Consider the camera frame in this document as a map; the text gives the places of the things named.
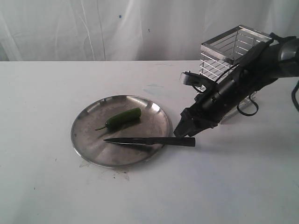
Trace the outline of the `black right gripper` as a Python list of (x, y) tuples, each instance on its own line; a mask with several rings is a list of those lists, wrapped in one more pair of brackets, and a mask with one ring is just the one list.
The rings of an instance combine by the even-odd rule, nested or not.
[[(239, 77), (225, 78), (191, 107), (182, 111), (181, 119), (173, 132), (175, 137), (193, 137), (206, 129), (214, 128), (233, 108), (246, 117), (256, 115), (259, 106), (251, 98), (253, 92)], [(255, 112), (246, 113), (240, 109), (239, 104), (246, 97), (255, 106)]]

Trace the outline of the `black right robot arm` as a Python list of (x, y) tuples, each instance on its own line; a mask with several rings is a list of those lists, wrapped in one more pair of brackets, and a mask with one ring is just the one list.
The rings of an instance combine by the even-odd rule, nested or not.
[(279, 78), (298, 77), (299, 40), (295, 36), (279, 37), (252, 47), (240, 61), (225, 70), (215, 81), (199, 74), (183, 72), (184, 84), (199, 91), (195, 103), (181, 112), (174, 130), (176, 137), (192, 137), (216, 127), (233, 108), (254, 92)]

